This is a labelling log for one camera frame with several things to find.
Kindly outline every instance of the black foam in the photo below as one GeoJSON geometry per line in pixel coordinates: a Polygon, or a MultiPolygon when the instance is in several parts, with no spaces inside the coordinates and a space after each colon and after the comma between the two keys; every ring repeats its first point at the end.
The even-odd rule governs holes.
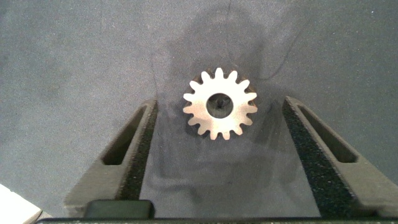
{"type": "Polygon", "coordinates": [[[287,101],[283,114],[323,218],[352,217],[354,195],[287,101]]]}

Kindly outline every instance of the gear center hole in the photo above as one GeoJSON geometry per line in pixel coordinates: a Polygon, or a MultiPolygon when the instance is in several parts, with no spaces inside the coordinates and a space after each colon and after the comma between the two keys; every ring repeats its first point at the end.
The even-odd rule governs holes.
{"type": "Polygon", "coordinates": [[[214,118],[226,118],[231,114],[233,107],[231,98],[222,93],[214,94],[206,103],[207,112],[214,118]]]}

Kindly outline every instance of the gear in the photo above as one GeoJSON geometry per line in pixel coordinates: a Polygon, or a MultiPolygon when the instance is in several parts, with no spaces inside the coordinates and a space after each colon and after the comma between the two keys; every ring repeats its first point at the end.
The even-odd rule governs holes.
{"type": "Polygon", "coordinates": [[[246,93],[250,81],[244,80],[236,83],[238,73],[232,71],[228,78],[224,78],[221,68],[216,69],[215,77],[211,78],[207,72],[201,73],[203,84],[195,81],[190,82],[190,86],[195,91],[194,94],[184,94],[184,99],[191,102],[190,106],[184,107],[183,111],[193,114],[193,118],[188,121],[189,125],[200,124],[198,134],[202,135],[207,130],[210,131],[210,139],[215,140],[218,133],[221,133],[225,140],[229,140],[230,131],[241,135],[243,133],[240,124],[252,125],[252,121],[247,117],[248,113],[257,112],[257,107],[250,105],[249,102],[257,97],[256,93],[246,93]],[[226,95],[231,99],[232,109],[230,114],[224,118],[212,116],[208,111],[208,101],[215,95],[226,95]]]}

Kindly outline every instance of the white surface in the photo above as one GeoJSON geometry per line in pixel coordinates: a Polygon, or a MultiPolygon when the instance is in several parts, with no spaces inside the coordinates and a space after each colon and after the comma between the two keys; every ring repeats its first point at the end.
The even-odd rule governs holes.
{"type": "Polygon", "coordinates": [[[41,209],[0,184],[0,223],[33,223],[41,209]]]}

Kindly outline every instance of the spur gear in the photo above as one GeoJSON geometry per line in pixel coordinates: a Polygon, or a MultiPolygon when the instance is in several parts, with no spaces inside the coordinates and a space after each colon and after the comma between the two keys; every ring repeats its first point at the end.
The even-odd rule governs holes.
{"type": "Polygon", "coordinates": [[[188,121],[189,125],[200,124],[199,135],[209,130],[210,139],[215,140],[218,133],[221,133],[225,140],[229,140],[230,131],[234,131],[238,135],[243,133],[240,124],[252,125],[247,114],[257,112],[257,107],[249,104],[257,97],[257,94],[246,93],[245,89],[249,86],[250,81],[244,80],[236,83],[237,77],[238,73],[232,71],[228,78],[224,78],[223,70],[217,68],[214,78],[211,78],[207,72],[201,73],[203,84],[190,82],[190,86],[195,92],[194,94],[184,94],[184,99],[192,104],[184,107],[183,112],[193,114],[193,118],[188,121]],[[208,100],[215,95],[224,95],[231,99],[232,109],[230,114],[224,118],[214,117],[208,111],[208,100]]]}

